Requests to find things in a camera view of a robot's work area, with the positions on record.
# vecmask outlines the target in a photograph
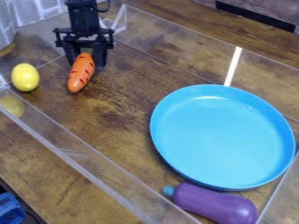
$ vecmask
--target black cable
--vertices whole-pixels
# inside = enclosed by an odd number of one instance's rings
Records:
[[[34,216],[33,216],[28,211],[25,211],[25,213],[33,218],[36,224],[41,224],[41,223],[37,221],[37,219],[34,218]]]
[[[105,8],[104,10],[100,10],[100,9],[98,9],[97,7],[94,7],[93,5],[92,5],[90,7],[92,7],[92,9],[93,9],[94,11],[104,13],[104,12],[106,12],[108,9],[109,9],[109,0],[106,0],[106,8]]]

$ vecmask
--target wooden table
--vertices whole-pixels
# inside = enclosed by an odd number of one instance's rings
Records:
[[[292,67],[299,67],[299,38],[291,33],[200,6],[193,1],[117,1],[112,5],[110,13],[120,2]],[[46,21],[38,25],[36,31],[45,31]],[[156,103],[175,89],[195,83],[221,83],[223,77],[216,75],[216,71],[211,71],[212,68],[197,75],[187,73],[119,43],[117,48],[109,52],[104,71],[96,75],[84,91],[69,94],[65,77],[70,68],[65,58],[58,57],[60,54],[44,45],[40,51],[28,51],[30,46],[34,47],[42,41],[38,35],[26,38],[20,33],[14,47],[0,54],[0,60],[8,64],[26,61],[25,57],[32,53],[37,65],[56,59],[38,68],[41,83],[37,89],[25,94],[14,90],[17,94],[157,192],[164,185],[176,186],[184,179],[169,170],[151,143],[151,113]],[[252,68],[252,63],[253,60],[244,71]],[[260,75],[257,70],[249,71],[252,74],[248,76],[243,73],[235,86],[269,99],[289,118],[293,131],[297,131],[297,73],[275,71]],[[0,119],[0,177],[45,221],[141,223],[2,114]],[[251,191],[235,193],[249,198],[260,212],[277,181],[279,179]],[[288,211],[279,215],[292,216]],[[199,216],[195,217],[201,223],[212,223]],[[297,222],[299,220],[284,219],[285,224]]]

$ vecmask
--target toy eggplant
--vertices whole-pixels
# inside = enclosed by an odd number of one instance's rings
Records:
[[[173,204],[219,224],[255,224],[257,210],[253,203],[237,196],[181,183],[176,188],[165,186],[163,194],[172,197]]]
[[[77,93],[86,86],[93,73],[93,59],[89,53],[82,52],[74,59],[69,71],[68,90],[73,94]]]

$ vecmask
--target orange carrot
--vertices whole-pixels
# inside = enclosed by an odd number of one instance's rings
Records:
[[[90,55],[82,52],[74,59],[69,71],[68,90],[74,94],[88,84],[94,73],[94,63]]]

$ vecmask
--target yellow lemon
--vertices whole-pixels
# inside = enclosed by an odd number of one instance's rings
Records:
[[[20,118],[24,114],[24,102],[13,94],[8,94],[0,98],[0,105],[8,112]]]
[[[14,87],[24,92],[36,89],[40,83],[40,75],[36,68],[26,63],[18,64],[12,71],[12,82]]]

